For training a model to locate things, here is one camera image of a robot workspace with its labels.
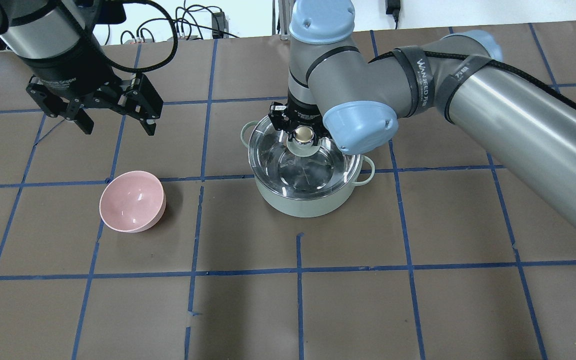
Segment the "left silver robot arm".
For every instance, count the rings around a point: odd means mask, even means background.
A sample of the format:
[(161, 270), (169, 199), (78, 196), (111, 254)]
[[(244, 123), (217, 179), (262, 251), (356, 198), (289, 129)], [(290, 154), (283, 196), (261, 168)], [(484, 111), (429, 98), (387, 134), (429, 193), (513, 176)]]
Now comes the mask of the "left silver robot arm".
[(0, 0), (0, 39), (32, 71), (30, 98), (48, 117), (61, 117), (89, 135), (86, 109), (108, 109), (139, 121), (153, 136), (163, 100), (147, 77), (158, 64), (128, 67), (111, 60), (93, 29), (104, 6), (94, 0)]

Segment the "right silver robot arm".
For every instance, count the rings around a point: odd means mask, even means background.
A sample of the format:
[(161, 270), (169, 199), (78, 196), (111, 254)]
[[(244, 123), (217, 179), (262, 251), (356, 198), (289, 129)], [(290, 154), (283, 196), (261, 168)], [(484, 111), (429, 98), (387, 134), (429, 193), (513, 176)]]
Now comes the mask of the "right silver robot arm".
[(503, 63), (484, 30), (397, 47), (366, 61), (350, 0), (296, 0), (289, 89), (270, 121), (293, 136), (308, 127), (346, 155), (390, 141), (398, 121), (436, 109), (576, 228), (576, 103)]

